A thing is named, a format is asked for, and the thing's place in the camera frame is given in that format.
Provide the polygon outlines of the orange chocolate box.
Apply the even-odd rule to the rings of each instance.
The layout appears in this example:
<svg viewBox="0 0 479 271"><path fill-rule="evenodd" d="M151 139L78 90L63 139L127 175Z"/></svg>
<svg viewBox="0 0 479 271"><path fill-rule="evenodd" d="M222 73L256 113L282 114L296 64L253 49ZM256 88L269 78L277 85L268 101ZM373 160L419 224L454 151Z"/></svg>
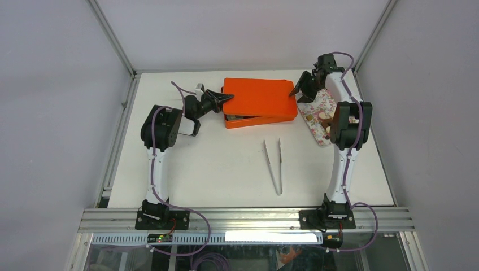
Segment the orange chocolate box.
<svg viewBox="0 0 479 271"><path fill-rule="evenodd" d="M266 125L293 121L298 114L294 108L290 111L274 113L273 115L252 115L250 113L224 112L224 124L227 129L245 128L250 126Z"/></svg>

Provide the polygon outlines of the orange box lid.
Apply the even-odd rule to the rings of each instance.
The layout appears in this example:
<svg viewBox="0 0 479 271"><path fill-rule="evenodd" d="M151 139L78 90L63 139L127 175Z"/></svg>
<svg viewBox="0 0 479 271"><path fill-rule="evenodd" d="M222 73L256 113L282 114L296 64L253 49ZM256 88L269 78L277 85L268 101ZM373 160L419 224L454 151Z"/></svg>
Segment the orange box lid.
<svg viewBox="0 0 479 271"><path fill-rule="evenodd" d="M223 105L226 115L295 118L297 105L289 94L293 83L288 80L225 78L224 94L234 97Z"/></svg>

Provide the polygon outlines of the metal tongs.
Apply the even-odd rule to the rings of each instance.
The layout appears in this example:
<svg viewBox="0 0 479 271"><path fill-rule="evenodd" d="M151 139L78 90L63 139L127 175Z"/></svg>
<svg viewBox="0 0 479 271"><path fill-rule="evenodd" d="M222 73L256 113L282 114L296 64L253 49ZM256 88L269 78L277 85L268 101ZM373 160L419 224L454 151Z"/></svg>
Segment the metal tongs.
<svg viewBox="0 0 479 271"><path fill-rule="evenodd" d="M275 193L277 196L281 196L283 194L283 187L282 187L282 175L283 175L283 158L282 158L282 146L281 146L281 139L277 140L277 155L278 155L278 168L276 169L272 165L272 159L270 158L268 152L268 145L266 140L263 140L263 151L265 154L265 160L268 167L269 175L272 181L272 185L274 187Z"/></svg>

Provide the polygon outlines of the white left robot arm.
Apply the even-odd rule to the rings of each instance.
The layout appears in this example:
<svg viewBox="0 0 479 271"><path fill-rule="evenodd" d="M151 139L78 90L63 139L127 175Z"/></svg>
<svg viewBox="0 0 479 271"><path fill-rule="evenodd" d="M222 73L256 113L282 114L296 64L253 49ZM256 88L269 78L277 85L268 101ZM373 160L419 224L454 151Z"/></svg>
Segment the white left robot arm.
<svg viewBox="0 0 479 271"><path fill-rule="evenodd" d="M156 229L164 229L170 222L167 165L178 135L195 137L201 128L199 119L211 111L220 113L223 105L234 98L233 94L202 87L200 84L195 91L179 88L181 108L154 105L140 131L150 171L141 214Z"/></svg>

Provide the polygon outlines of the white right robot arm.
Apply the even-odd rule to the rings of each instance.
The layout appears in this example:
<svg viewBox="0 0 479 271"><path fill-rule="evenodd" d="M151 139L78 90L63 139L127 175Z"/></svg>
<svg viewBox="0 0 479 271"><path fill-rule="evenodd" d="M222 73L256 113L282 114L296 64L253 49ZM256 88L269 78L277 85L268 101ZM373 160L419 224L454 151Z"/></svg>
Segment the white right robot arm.
<svg viewBox="0 0 479 271"><path fill-rule="evenodd" d="M300 95L298 103L312 103L320 90L328 90L336 103L330 125L334 150L332 177L318 210L319 223L334 228L349 217L353 209L349 188L357 155L369 137L373 106L355 98L346 82L352 68L337 65L336 52L320 55L312 71L304 71L290 96Z"/></svg>

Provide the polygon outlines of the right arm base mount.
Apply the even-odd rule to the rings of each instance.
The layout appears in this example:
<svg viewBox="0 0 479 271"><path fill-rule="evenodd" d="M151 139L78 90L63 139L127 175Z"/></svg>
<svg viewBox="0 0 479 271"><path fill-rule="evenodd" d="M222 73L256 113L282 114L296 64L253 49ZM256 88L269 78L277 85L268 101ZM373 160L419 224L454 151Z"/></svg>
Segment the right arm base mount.
<svg viewBox="0 0 479 271"><path fill-rule="evenodd" d="M326 232L333 229L355 229L356 223L352 211L345 217L333 218L319 209L303 209L298 212L300 228L302 230L319 230Z"/></svg>

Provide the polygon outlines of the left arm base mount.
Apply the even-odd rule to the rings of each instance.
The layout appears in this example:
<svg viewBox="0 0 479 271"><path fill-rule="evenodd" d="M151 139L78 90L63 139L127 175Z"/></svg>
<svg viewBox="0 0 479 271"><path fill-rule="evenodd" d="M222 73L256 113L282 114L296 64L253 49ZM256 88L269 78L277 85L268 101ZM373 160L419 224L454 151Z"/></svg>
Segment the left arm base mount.
<svg viewBox="0 0 479 271"><path fill-rule="evenodd" d="M138 211L134 228L136 230L188 230L189 219L189 211L170 211L163 218Z"/></svg>

